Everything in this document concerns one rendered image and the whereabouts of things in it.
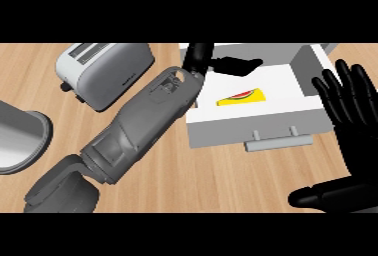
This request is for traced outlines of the grey metal cup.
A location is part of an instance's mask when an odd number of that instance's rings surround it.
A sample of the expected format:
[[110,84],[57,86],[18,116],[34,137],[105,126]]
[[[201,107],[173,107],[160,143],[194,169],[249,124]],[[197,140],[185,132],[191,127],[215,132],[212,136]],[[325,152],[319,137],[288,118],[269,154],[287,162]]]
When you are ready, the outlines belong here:
[[39,111],[23,111],[0,100],[0,175],[27,169],[51,145],[54,123]]

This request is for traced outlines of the white open drawer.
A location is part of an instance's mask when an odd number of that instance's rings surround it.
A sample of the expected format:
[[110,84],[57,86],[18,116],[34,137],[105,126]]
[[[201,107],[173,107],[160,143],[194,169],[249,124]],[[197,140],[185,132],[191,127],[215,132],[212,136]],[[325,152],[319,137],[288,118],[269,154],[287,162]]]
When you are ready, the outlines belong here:
[[[311,80],[324,69],[334,70],[328,54],[337,43],[218,43],[215,58],[262,59],[263,65],[244,77],[209,71],[197,99],[187,113],[189,124],[229,118],[260,116],[321,109],[321,100]],[[260,89],[266,101],[237,106],[216,102],[253,89]]]

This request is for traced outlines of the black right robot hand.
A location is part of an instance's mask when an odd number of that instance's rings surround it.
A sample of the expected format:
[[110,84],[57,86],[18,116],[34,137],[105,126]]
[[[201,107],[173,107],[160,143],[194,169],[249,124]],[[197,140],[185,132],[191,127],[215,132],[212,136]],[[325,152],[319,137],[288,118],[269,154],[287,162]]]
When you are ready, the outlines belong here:
[[378,90],[361,64],[336,62],[312,84],[334,125],[349,177],[296,190],[288,203],[327,213],[350,213],[378,207]]

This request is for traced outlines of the yellow watermelon print wedge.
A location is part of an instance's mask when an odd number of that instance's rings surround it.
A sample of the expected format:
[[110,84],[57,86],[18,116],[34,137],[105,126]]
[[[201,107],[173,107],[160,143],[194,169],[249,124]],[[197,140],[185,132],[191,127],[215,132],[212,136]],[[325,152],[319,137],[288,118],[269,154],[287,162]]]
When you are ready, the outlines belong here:
[[256,88],[244,93],[240,93],[216,102],[218,106],[246,104],[254,102],[263,102],[266,100],[266,96],[263,91]]

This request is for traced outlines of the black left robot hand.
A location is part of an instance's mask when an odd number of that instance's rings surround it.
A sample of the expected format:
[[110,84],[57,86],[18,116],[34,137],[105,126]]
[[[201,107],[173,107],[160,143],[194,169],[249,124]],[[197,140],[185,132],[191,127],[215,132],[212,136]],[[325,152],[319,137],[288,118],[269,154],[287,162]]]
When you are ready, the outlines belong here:
[[263,65],[262,59],[215,58],[213,50],[213,43],[189,44],[182,65],[189,73],[206,75],[209,68],[213,68],[216,73],[244,77]]

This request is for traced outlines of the silver toaster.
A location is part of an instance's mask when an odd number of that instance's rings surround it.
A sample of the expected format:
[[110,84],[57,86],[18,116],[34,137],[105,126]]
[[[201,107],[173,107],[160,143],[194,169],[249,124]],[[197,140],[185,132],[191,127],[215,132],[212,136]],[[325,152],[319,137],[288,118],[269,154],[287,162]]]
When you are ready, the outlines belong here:
[[147,43],[74,43],[57,60],[64,92],[104,112],[156,62]]

